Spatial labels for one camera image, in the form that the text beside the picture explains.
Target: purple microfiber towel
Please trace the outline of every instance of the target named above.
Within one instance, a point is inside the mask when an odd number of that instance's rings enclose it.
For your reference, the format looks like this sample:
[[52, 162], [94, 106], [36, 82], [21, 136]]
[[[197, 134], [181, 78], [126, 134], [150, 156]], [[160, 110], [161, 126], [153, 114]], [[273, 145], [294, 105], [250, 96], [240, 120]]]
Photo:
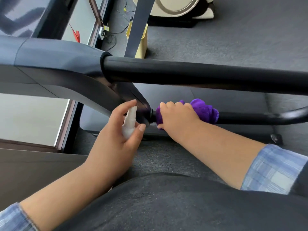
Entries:
[[[217, 109], [214, 109], [212, 105], [207, 105], [203, 100], [200, 99], [194, 99], [190, 103], [193, 107], [193, 110], [197, 113], [200, 120], [210, 123], [210, 124], [216, 124], [219, 112]], [[160, 114], [160, 107], [156, 109], [156, 124], [162, 124], [163, 118]]]

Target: white spray bottle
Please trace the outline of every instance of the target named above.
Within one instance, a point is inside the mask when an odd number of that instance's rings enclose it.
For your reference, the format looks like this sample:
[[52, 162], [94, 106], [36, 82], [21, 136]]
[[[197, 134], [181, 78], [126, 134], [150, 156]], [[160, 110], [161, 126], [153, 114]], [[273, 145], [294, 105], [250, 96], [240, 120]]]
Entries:
[[127, 140], [136, 129], [135, 128], [136, 112], [137, 112], [137, 106], [131, 107], [126, 114], [126, 117], [124, 119], [124, 124], [122, 125], [122, 134]]

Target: blue plaid sleeve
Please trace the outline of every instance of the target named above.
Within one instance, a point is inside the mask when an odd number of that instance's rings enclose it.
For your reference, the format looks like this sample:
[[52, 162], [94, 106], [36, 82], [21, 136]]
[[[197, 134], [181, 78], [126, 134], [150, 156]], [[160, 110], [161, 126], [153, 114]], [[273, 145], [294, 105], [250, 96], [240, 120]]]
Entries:
[[14, 203], [0, 212], [0, 231], [38, 231], [38, 229], [21, 209], [19, 203]]
[[252, 162], [241, 190], [289, 194], [307, 161], [307, 156], [268, 144]]

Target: fingernail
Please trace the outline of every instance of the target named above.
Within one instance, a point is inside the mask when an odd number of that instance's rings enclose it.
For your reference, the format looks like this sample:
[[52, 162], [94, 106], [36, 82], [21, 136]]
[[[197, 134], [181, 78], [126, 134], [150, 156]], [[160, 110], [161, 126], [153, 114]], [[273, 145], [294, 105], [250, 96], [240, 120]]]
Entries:
[[144, 132], [144, 130], [145, 130], [145, 124], [140, 124], [139, 130], [140, 130], [141, 132]]

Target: yellow bin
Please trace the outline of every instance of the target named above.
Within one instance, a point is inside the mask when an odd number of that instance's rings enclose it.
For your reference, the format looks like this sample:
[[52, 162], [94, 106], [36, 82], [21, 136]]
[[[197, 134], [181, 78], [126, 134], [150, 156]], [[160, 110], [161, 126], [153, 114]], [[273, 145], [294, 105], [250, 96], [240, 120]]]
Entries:
[[[126, 31], [127, 39], [129, 38], [129, 34], [131, 32], [132, 23], [133, 23], [132, 21], [129, 22], [129, 25]], [[147, 51], [147, 47], [148, 47], [148, 24], [145, 26], [135, 58], [144, 58], [145, 52]]]

